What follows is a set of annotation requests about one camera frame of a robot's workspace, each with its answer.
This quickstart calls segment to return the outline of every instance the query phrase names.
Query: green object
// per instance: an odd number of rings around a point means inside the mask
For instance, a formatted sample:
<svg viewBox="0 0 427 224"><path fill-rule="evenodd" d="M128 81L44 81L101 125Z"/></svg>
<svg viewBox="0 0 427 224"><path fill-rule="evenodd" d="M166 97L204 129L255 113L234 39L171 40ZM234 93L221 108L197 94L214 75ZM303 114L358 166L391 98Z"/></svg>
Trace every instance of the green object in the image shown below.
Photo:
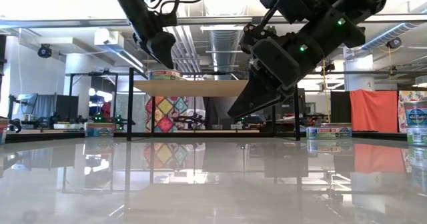
<svg viewBox="0 0 427 224"><path fill-rule="evenodd" d="M101 113L96 113L95 117L93 118L93 122L95 123L103 123L104 119L102 117Z"/></svg>
<svg viewBox="0 0 427 224"><path fill-rule="evenodd" d="M307 139L335 140L352 137L351 127L307 127Z"/></svg>
<svg viewBox="0 0 427 224"><path fill-rule="evenodd" d="M409 126L406 136L409 144L427 146L427 126Z"/></svg>

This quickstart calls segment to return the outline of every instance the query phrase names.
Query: ceiling pipe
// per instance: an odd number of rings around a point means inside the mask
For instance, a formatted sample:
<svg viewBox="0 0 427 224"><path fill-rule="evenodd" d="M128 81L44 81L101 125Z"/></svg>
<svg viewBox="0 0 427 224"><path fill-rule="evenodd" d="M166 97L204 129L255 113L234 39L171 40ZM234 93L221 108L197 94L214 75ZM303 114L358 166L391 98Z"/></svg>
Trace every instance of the ceiling pipe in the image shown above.
<svg viewBox="0 0 427 224"><path fill-rule="evenodd" d="M177 33L179 35L179 38L182 41L182 44L184 45L185 51L187 52L187 54L189 55L189 57L194 57L193 54L191 54L192 50L189 44L189 40L187 39L187 37L184 34L184 30L182 28L182 26L178 26L178 27L172 27L172 29L175 31L175 33ZM189 60L189 62L192 64L193 69L195 71L198 71L197 68L197 62L195 60Z"/></svg>
<svg viewBox="0 0 427 224"><path fill-rule="evenodd" d="M189 71L187 63L183 60L179 60L179 52L177 50L177 47L173 46L171 50L172 58L175 58L175 62L177 65L181 68L182 71Z"/></svg>
<svg viewBox="0 0 427 224"><path fill-rule="evenodd" d="M172 47L172 49L175 50L176 57L181 59L181 63L185 65L187 69L191 70L191 66L192 66L191 61L187 59L187 57L185 56L185 51L183 50L181 43L179 42L178 34L175 27L174 28L166 27L166 30L169 33L171 33L177 40L175 45Z"/></svg>
<svg viewBox="0 0 427 224"><path fill-rule="evenodd" d="M247 0L204 0L206 16L211 17L241 17L244 16L247 6ZM219 30L209 31L211 50L229 51L237 50L242 30ZM215 71L233 71L233 67L225 65L234 65L236 53L212 53L212 64ZM231 80L231 75L215 76L216 80Z"/></svg>
<svg viewBox="0 0 427 224"><path fill-rule="evenodd" d="M195 50L194 40L193 36L191 35L191 31L189 29L189 26L183 26L184 33L187 35L188 43L191 48L191 54L193 55L193 60L196 62L196 67L198 71L201 71L200 68L200 61L199 61L199 55L197 54L197 51Z"/></svg>
<svg viewBox="0 0 427 224"><path fill-rule="evenodd" d="M427 13L427 3L415 8L413 11L410 12L411 14L426 14ZM384 45L388 41L391 41L419 26L424 24L423 22L406 22L406 23L400 23L392 28L386 30L382 34L378 35L377 37L367 41L363 46L361 46L361 50L367 51L370 49L373 49L375 47L379 47L381 45Z"/></svg>

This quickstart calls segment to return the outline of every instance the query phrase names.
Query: white wall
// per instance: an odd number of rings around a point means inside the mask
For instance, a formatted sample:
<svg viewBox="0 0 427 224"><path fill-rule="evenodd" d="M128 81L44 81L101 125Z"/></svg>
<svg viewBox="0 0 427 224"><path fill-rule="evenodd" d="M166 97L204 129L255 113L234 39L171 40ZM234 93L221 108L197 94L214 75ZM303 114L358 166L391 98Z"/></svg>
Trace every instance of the white wall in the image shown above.
<svg viewBox="0 0 427 224"><path fill-rule="evenodd" d="M5 56L7 59L6 77L3 79L0 103L2 116L7 115L9 94L62 94L65 77L64 62L54 58L40 58L36 51L18 45L16 37L7 37Z"/></svg>
<svg viewBox="0 0 427 224"><path fill-rule="evenodd" d="M324 93L306 93L306 103L315 103L317 113L326 113L326 100ZM329 112L331 108L331 96L328 94Z"/></svg>

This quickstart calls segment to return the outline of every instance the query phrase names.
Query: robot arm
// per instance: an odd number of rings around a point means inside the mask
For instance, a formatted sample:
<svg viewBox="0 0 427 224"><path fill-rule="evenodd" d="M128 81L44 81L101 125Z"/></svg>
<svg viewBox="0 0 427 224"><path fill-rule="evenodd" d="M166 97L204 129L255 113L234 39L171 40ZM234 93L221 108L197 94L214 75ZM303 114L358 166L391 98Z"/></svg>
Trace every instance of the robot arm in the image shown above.
<svg viewBox="0 0 427 224"><path fill-rule="evenodd" d="M145 4L145 0L117 1L133 28L135 42L159 63L163 63L167 68L173 69L171 48L176 40L171 33L163 31L163 28L177 25L176 9L180 1L173 1L175 6L167 14L150 11Z"/></svg>
<svg viewBox="0 0 427 224"><path fill-rule="evenodd" d="M163 31L163 27L177 25L179 3L198 1L166 1L175 6L171 13L163 14L149 11L145 0L118 0L133 27L135 41L170 69L175 37ZM387 0L260 1L269 10L258 25L248 23L244 27L240 41L242 51L256 61L250 65L246 88L228 111L230 117L243 117L287 99L298 81L341 44L349 48L363 45L364 28L357 24L380 12ZM277 36L275 30L266 27L276 11L291 24L304 19L308 23L297 33Z"/></svg>
<svg viewBox="0 0 427 224"><path fill-rule="evenodd" d="M386 0L260 0L269 11L259 25L248 23L242 51L256 60L250 80L228 111L243 117L292 96L298 81L341 44L365 43L364 28L356 26L381 11ZM308 20L298 33L277 36L266 28L274 12L289 23Z"/></svg>

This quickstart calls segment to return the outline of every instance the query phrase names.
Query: ceiling light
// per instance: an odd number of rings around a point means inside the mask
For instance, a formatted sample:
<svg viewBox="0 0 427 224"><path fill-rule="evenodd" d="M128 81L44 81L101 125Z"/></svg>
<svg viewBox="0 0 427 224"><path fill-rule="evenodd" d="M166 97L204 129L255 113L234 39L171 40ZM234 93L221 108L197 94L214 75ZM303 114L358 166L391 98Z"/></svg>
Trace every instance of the ceiling light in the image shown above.
<svg viewBox="0 0 427 224"><path fill-rule="evenodd" d="M96 94L95 89L94 88L90 88L89 89L89 96L94 96Z"/></svg>
<svg viewBox="0 0 427 224"><path fill-rule="evenodd" d="M132 61L135 61L141 67L144 66L144 64L141 61L139 61L136 57L134 57L131 53L128 53L127 51L125 51L125 53L132 59Z"/></svg>
<svg viewBox="0 0 427 224"><path fill-rule="evenodd" d="M144 72L144 70L136 63L134 63L133 61L129 60L127 57L125 57L124 55L120 54L120 53L116 53L119 57L121 57L123 60L125 60L127 63L129 63L132 67L135 67L138 71L141 71L142 73Z"/></svg>
<svg viewBox="0 0 427 224"><path fill-rule="evenodd" d="M113 95L111 93L106 93L104 91L97 91L96 95L103 97L105 102L113 100Z"/></svg>
<svg viewBox="0 0 427 224"><path fill-rule="evenodd" d="M212 26L201 26L202 31L243 31L244 26L236 25L212 25Z"/></svg>

